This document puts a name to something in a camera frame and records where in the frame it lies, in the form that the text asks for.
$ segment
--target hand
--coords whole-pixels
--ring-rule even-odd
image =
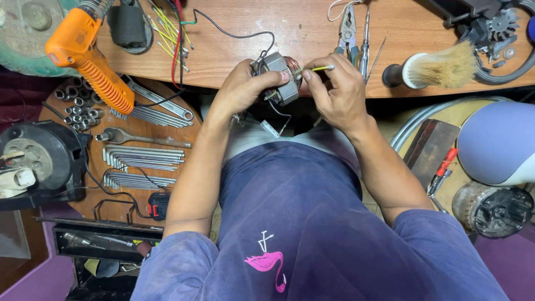
[[[251,75],[252,59],[239,63],[228,75],[210,106],[210,113],[230,121],[232,115],[247,110],[265,89],[288,83],[287,72],[269,71],[259,76]]]
[[[334,65],[333,70],[325,70],[332,88],[327,90],[319,75],[310,69]],[[323,119],[348,138],[358,135],[367,125],[366,94],[362,75],[343,55],[330,54],[307,64],[302,72],[303,79],[312,92],[316,108]]]

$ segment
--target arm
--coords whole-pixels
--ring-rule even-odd
[[[377,202],[386,223],[410,209],[434,210],[422,186],[407,165],[383,138],[373,117],[366,113],[362,75],[345,57],[330,54],[315,59],[305,69],[335,65],[325,70],[332,89],[310,70],[303,71],[316,107],[325,121],[346,135],[362,171],[364,185]]]
[[[252,61],[247,59],[234,68],[210,106],[192,153],[171,193],[164,238],[182,231],[210,235],[232,115],[247,110],[264,89],[289,80],[288,73],[275,71],[252,77],[249,66]]]

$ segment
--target shirt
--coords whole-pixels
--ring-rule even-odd
[[[361,198],[335,156],[254,147],[222,170],[217,244],[167,236],[132,300],[507,300],[452,216],[413,209],[390,228]]]

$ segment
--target pliers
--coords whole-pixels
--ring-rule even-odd
[[[353,6],[348,5],[343,13],[340,21],[340,29],[338,30],[338,47],[334,49],[337,54],[343,54],[347,49],[347,58],[351,61],[354,67],[358,67],[358,59],[361,52],[358,46],[355,46],[355,33],[357,27],[355,26],[355,14],[353,13]]]

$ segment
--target black battery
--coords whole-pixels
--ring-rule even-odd
[[[149,196],[149,214],[155,221],[165,219],[170,192],[155,192]]]

